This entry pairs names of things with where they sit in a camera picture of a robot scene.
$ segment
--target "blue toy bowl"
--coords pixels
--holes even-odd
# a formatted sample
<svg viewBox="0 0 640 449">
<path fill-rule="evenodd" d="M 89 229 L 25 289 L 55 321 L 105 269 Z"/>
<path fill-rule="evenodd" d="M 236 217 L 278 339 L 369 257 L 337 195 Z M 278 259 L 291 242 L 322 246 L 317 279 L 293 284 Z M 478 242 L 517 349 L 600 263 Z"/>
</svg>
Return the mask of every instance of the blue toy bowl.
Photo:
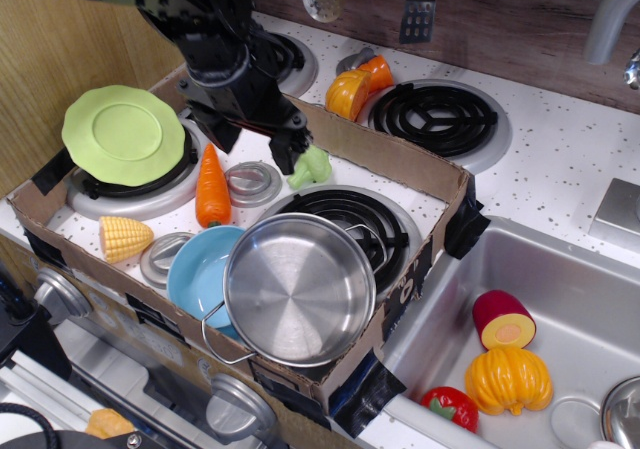
<svg viewBox="0 0 640 449">
<path fill-rule="evenodd" d="M 202 320 L 224 297 L 224 268 L 231 249 L 244 229 L 216 226 L 192 237 L 176 254 L 167 279 L 169 300 Z M 226 308 L 221 307 L 207 325 L 235 336 Z"/>
</svg>

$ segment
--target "green toy broccoli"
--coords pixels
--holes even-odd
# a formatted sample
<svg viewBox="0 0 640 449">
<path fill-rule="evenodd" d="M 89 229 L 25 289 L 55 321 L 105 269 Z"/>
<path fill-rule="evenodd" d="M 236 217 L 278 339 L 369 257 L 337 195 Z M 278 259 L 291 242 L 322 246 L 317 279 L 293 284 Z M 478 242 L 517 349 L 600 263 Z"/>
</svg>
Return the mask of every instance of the green toy broccoli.
<svg viewBox="0 0 640 449">
<path fill-rule="evenodd" d="M 296 162 L 293 174 L 287 178 L 291 189 L 297 191 L 307 182 L 325 182 L 331 175 L 329 155 L 322 149 L 310 145 Z"/>
</svg>

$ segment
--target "black coil burner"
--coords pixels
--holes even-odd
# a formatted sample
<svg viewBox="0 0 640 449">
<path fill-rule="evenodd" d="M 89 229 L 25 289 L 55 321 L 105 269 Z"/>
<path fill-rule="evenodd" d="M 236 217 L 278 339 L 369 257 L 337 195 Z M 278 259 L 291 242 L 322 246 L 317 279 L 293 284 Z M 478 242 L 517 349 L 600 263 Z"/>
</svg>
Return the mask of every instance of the black coil burner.
<svg viewBox="0 0 640 449">
<path fill-rule="evenodd" d="M 287 39 L 280 34 L 271 34 L 274 40 L 271 41 L 271 47 L 276 54 L 278 61 L 278 81 L 286 79 L 293 69 L 302 69 L 304 67 L 304 54 L 295 45 L 293 41 Z"/>
<path fill-rule="evenodd" d="M 108 182 L 102 182 L 93 177 L 89 173 L 83 174 L 82 189 L 83 193 L 89 196 L 91 199 L 97 199 L 98 197 L 113 197 L 113 198 L 127 198 L 133 196 L 141 196 L 149 194 L 156 189 L 166 186 L 170 182 L 173 182 L 178 176 L 180 176 L 191 165 L 195 165 L 198 162 L 198 154 L 193 147 L 193 139 L 188 130 L 184 131 L 184 150 L 182 157 L 178 163 L 170 169 L 166 174 L 160 176 L 158 179 L 142 184 L 140 186 L 124 186 L 121 184 L 113 184 Z"/>
<path fill-rule="evenodd" d="M 305 195 L 295 194 L 293 200 L 278 211 L 287 212 L 324 217 L 343 229 L 364 224 L 375 231 L 387 251 L 387 262 L 375 274 L 378 293 L 395 282 L 403 268 L 404 251 L 408 250 L 409 236 L 393 211 L 373 197 L 350 190 L 320 190 Z M 362 229 L 351 230 L 349 234 L 358 242 L 371 267 L 378 268 L 384 261 L 378 239 Z"/>
<path fill-rule="evenodd" d="M 447 86 L 400 84 L 383 95 L 371 114 L 380 132 L 411 141 L 442 157 L 465 154 L 494 132 L 498 114 L 481 97 Z"/>
</svg>

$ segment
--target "red toy pepper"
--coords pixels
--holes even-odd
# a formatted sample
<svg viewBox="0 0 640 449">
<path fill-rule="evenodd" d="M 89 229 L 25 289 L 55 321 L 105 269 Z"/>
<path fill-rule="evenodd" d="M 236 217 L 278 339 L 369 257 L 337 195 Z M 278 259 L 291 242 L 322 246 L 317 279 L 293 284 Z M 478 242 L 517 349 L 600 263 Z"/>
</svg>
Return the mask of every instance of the red toy pepper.
<svg viewBox="0 0 640 449">
<path fill-rule="evenodd" d="M 435 387 L 422 397 L 420 404 L 474 434 L 478 431 L 478 406 L 454 387 Z"/>
</svg>

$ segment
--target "backsplash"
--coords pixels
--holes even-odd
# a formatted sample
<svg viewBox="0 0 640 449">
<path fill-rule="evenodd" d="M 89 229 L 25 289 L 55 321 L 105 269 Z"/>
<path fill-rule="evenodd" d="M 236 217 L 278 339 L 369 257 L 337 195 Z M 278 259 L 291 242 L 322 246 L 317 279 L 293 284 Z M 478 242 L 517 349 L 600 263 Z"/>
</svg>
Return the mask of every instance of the backsplash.
<svg viewBox="0 0 640 449">
<path fill-rule="evenodd" d="M 433 40 L 409 45 L 398 42 L 404 0 L 346 0 L 329 24 L 314 21 L 302 0 L 254 1 L 269 15 L 640 114 L 640 94 L 622 80 L 640 47 L 638 8 L 611 62 L 593 66 L 582 50 L 600 0 L 436 0 Z"/>
</svg>

